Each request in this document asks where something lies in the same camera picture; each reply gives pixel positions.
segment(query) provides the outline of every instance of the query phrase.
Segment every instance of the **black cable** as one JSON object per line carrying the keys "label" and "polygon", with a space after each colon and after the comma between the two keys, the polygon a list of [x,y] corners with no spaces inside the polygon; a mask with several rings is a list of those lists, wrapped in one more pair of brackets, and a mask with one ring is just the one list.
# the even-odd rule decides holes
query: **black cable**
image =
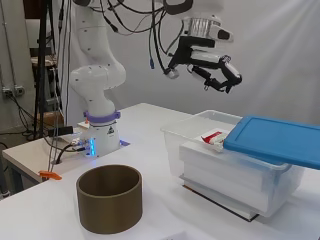
{"label": "black cable", "polygon": [[106,21],[106,23],[108,23],[108,25],[112,28],[112,30],[117,33],[118,32],[118,28],[112,24],[112,22],[106,17],[106,15],[104,14],[104,9],[103,9],[103,4],[102,4],[102,0],[100,0],[100,7],[101,7],[101,13],[102,16],[104,18],[104,20]]}
{"label": "black cable", "polygon": [[0,133],[0,136],[4,136],[4,135],[20,135],[24,132],[16,132],[16,133],[12,133],[12,132],[9,132],[9,133]]}
{"label": "black cable", "polygon": [[46,137],[44,137],[43,139],[45,140],[45,142],[46,142],[50,147],[53,147],[53,148],[55,148],[55,149],[58,149],[58,150],[62,151],[62,148],[59,148],[59,147],[56,147],[56,146],[50,144],[49,141],[48,141],[48,139],[47,139]]}
{"label": "black cable", "polygon": [[152,51],[151,51],[151,36],[152,36],[152,29],[149,30],[149,58],[150,58],[150,67],[151,69],[154,69],[154,61],[152,57]]}
{"label": "black cable", "polygon": [[58,22],[59,39],[61,35],[62,23],[63,23],[63,17],[64,17],[64,1],[65,0],[62,0],[60,12],[59,12],[59,22]]}
{"label": "black cable", "polygon": [[95,9],[95,8],[93,8],[93,7],[91,7],[90,8],[92,11],[94,11],[94,12],[99,12],[99,13],[102,13],[102,11],[101,10],[97,10],[97,9]]}
{"label": "black cable", "polygon": [[[53,163],[52,166],[51,166],[50,172],[53,171],[54,165],[58,165],[58,164],[61,163],[62,154],[63,154],[64,152],[68,152],[68,151],[67,151],[68,148],[71,148],[71,147],[73,147],[73,145],[72,145],[72,144],[68,144],[67,146],[65,146],[65,147],[60,151],[60,153],[59,153],[59,155],[58,155],[58,157],[57,157],[57,160],[56,160],[55,163]],[[86,149],[85,149],[85,148],[79,148],[79,149],[77,149],[77,150],[75,150],[75,151],[73,151],[73,152],[82,152],[82,151],[84,151],[84,150],[86,150]]]}
{"label": "black cable", "polygon": [[127,5],[125,5],[125,4],[124,4],[123,2],[121,2],[120,0],[117,0],[117,1],[118,1],[118,3],[119,3],[121,6],[123,6],[124,8],[130,10],[131,12],[135,12],[135,13],[138,13],[138,14],[152,14],[153,12],[159,12],[159,11],[164,10],[164,7],[161,7],[161,8],[158,8],[157,10],[155,10],[155,11],[142,12],[142,11],[138,11],[138,10],[135,10],[135,9],[133,9],[133,8],[128,7]]}
{"label": "black cable", "polygon": [[171,49],[171,48],[173,47],[173,45],[179,40],[181,34],[183,33],[183,30],[184,30],[184,21],[181,20],[181,28],[180,28],[180,31],[179,31],[177,37],[176,37],[175,39],[173,39],[173,41],[170,43],[169,47],[168,47],[167,50],[166,50],[166,52],[167,52],[167,54],[168,54],[169,56],[170,56],[170,54],[169,54],[170,49]]}
{"label": "black cable", "polygon": [[[117,11],[115,10],[115,8],[112,6],[110,0],[108,0],[108,4],[110,5],[111,11],[113,12],[114,16],[116,17],[116,19],[118,20],[118,22],[120,23],[120,25],[121,25],[124,29],[126,29],[128,32],[131,32],[131,33],[143,33],[143,32],[150,31],[151,27],[150,27],[150,28],[143,29],[143,30],[139,30],[139,31],[137,31],[137,30],[132,30],[132,29],[128,28],[126,25],[124,25],[122,19],[120,18],[119,14],[118,14]],[[163,17],[164,17],[164,16],[161,16],[161,18],[160,18],[159,21],[156,23],[156,25],[158,25],[158,24],[162,21]]]}
{"label": "black cable", "polygon": [[8,146],[5,143],[0,142],[0,145],[4,146],[6,149],[8,149]]}
{"label": "black cable", "polygon": [[68,106],[69,106],[69,83],[70,83],[70,44],[71,44],[71,4],[69,9],[69,42],[68,42],[68,79],[67,79],[67,100],[66,100],[66,125],[68,125]]}
{"label": "black cable", "polygon": [[156,21],[155,12],[154,12],[155,11],[155,0],[152,0],[151,3],[152,3],[152,28],[153,28],[154,45],[155,45],[159,65],[160,65],[162,71],[165,72],[166,69],[163,66],[162,59],[161,59],[160,52],[159,52],[157,32],[156,32],[157,30],[156,30],[156,25],[155,25],[155,21]]}
{"label": "black cable", "polygon": [[[166,12],[165,12],[165,11],[162,11],[161,17],[162,17],[162,16],[164,17],[165,14],[166,14]],[[166,52],[166,50],[164,50],[164,48],[163,48],[163,46],[162,46],[162,41],[161,41],[161,23],[162,23],[162,20],[159,22],[159,25],[158,25],[158,41],[159,41],[159,46],[160,46],[161,51],[162,51],[164,54],[167,55],[168,53]]]}
{"label": "black cable", "polygon": [[66,50],[66,40],[67,40],[67,29],[68,29],[68,19],[69,19],[69,9],[70,9],[71,0],[68,0],[67,3],[67,12],[66,12],[66,21],[64,27],[64,35],[62,41],[62,62],[61,62],[61,96],[63,90],[63,83],[64,83],[64,60],[65,60],[65,50]]}
{"label": "black cable", "polygon": [[57,161],[55,162],[55,164],[60,164],[61,162],[61,157],[62,157],[62,154],[68,149],[68,148],[71,148],[72,145],[71,144],[68,144],[67,146],[65,146],[59,153],[58,155],[58,158],[57,158]]}

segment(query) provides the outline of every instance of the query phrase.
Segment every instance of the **white table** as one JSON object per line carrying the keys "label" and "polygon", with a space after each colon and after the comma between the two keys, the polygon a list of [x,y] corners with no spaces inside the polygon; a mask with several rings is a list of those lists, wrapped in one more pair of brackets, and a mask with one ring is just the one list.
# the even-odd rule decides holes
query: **white table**
{"label": "white table", "polygon": [[[152,106],[149,104],[138,104],[121,110],[122,117],[118,120],[121,139],[129,143],[149,143],[152,135],[159,135],[158,130],[163,125],[171,121],[188,117],[188,114],[175,112],[172,110]],[[150,132],[150,127],[145,125],[145,118],[153,118],[152,127],[156,130]],[[66,142],[59,142],[59,147],[63,148]],[[23,190],[21,176],[28,178],[34,184],[41,183],[42,178],[39,171],[47,170],[49,161],[50,146],[39,139],[30,143],[22,144],[3,151],[3,157],[12,168],[12,181],[14,182],[14,192]],[[61,175],[75,169],[92,159],[82,157],[81,153],[64,153],[62,163],[54,167],[54,172]]]}
{"label": "white table", "polygon": [[[186,116],[145,104],[129,108],[122,119],[130,117],[130,121],[119,121],[119,129],[124,140],[132,145],[62,174],[61,181],[50,180],[1,201],[1,239],[85,239],[74,214],[75,182],[88,169],[115,163],[137,168],[156,196],[188,229],[198,228],[212,239],[317,240],[320,237],[320,173],[317,171],[306,170],[301,187],[272,218],[258,217],[252,223],[173,181],[159,128]],[[134,127],[125,121],[134,123]]]}

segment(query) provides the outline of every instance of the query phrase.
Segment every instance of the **cardboard tube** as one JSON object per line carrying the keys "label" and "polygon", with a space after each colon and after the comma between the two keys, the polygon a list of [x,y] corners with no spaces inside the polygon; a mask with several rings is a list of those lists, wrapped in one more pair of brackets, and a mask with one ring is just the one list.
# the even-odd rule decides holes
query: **cardboard tube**
{"label": "cardboard tube", "polygon": [[84,173],[77,195],[80,222],[90,232],[123,232],[142,217],[142,177],[132,167],[107,165]]}

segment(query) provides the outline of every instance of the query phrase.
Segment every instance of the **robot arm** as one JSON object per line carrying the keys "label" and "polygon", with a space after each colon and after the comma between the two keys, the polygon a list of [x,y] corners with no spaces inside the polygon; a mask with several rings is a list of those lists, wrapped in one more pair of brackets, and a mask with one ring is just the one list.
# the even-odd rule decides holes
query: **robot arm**
{"label": "robot arm", "polygon": [[[93,64],[82,66],[71,72],[70,85],[88,104],[86,117],[90,122],[89,130],[81,137],[82,142],[89,144],[86,155],[103,156],[120,147],[116,128],[116,120],[120,114],[112,101],[105,97],[104,91],[124,83],[126,72],[124,67],[113,56],[107,38],[106,24],[114,32],[117,28],[104,14],[102,2],[111,5],[112,0],[73,0],[76,6],[77,35],[82,51],[92,59]],[[113,0],[122,3],[125,0]],[[187,29],[180,36],[179,45],[172,55],[167,67],[164,67],[157,56],[164,74],[169,78],[178,77],[178,65],[187,65],[188,71],[200,78],[205,85],[217,91],[230,92],[231,88],[242,81],[241,75],[230,64],[229,56],[211,53],[216,42],[232,42],[233,35],[221,27],[220,20],[213,16],[223,8],[223,0],[151,0],[163,4],[164,10],[187,21]],[[153,33],[155,31],[155,11],[153,11]],[[220,69],[227,81],[220,83],[211,77],[208,70]]]}

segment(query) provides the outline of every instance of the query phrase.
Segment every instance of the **plastic container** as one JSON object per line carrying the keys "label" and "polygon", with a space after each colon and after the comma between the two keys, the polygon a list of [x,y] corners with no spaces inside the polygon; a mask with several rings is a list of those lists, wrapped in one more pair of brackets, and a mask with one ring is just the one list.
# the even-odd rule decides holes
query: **plastic container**
{"label": "plastic container", "polygon": [[240,120],[205,111],[163,127],[170,170],[176,177],[189,179],[269,217],[300,185],[304,168],[272,165],[225,149],[219,153],[198,140],[215,128],[231,131]]}

